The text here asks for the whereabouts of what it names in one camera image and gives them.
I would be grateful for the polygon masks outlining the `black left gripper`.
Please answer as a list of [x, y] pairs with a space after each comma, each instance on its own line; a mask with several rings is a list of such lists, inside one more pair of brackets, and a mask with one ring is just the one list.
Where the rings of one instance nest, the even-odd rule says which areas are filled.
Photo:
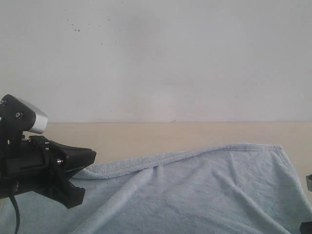
[[35, 192], [67, 209], [83, 203], [85, 189], [65, 176], [74, 176], [95, 162], [96, 151], [31, 136], [28, 140], [0, 138], [0, 196]]

